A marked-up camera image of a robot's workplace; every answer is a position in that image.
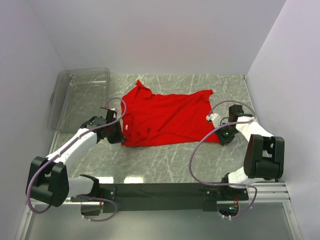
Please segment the red t shirt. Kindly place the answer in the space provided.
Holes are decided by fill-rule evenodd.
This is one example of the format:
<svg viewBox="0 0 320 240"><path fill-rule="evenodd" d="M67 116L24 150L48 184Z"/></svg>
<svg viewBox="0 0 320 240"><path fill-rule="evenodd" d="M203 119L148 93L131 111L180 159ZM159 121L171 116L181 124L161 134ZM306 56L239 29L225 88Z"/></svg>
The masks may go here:
<svg viewBox="0 0 320 240"><path fill-rule="evenodd" d="M154 94L137 81L122 97L122 132L126 147L155 147L199 142L214 129L206 120L211 89L192 94Z"/></svg>

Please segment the clear plastic bin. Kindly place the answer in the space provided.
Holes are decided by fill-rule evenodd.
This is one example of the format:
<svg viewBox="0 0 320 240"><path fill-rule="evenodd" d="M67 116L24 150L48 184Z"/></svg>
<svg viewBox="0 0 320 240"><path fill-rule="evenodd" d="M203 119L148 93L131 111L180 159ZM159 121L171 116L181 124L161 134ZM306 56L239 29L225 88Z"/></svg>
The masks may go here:
<svg viewBox="0 0 320 240"><path fill-rule="evenodd" d="M76 133L98 114L109 99L110 70L83 68L58 74L50 97L47 128L52 132Z"/></svg>

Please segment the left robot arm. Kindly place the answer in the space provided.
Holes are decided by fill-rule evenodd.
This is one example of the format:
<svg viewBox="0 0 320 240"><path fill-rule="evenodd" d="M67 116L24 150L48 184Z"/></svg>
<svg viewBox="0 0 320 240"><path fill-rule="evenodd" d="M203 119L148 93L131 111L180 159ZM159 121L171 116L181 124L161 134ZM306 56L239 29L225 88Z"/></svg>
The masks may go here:
<svg viewBox="0 0 320 240"><path fill-rule="evenodd" d="M104 139L109 144L123 143L125 140L117 112L106 107L100 109L100 115L84 122L58 150L31 161L25 192L27 203L34 199L59 207L71 197L84 196L88 201L100 197L100 182L96 177L83 174L71 178L69 170L89 149Z"/></svg>

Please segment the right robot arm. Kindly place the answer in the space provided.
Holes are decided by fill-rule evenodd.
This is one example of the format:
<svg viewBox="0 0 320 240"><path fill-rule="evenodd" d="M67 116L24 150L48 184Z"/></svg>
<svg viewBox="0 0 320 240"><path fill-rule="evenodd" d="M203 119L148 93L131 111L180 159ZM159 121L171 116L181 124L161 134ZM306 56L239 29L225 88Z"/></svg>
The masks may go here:
<svg viewBox="0 0 320 240"><path fill-rule="evenodd" d="M285 140L267 132L252 114L243 111L241 105L229 107L228 122L222 123L215 133L222 146L231 143L238 133L248 142L243 166L221 179L225 183L219 187L222 198L232 199L242 185L249 186L263 180L276 181L283 176Z"/></svg>

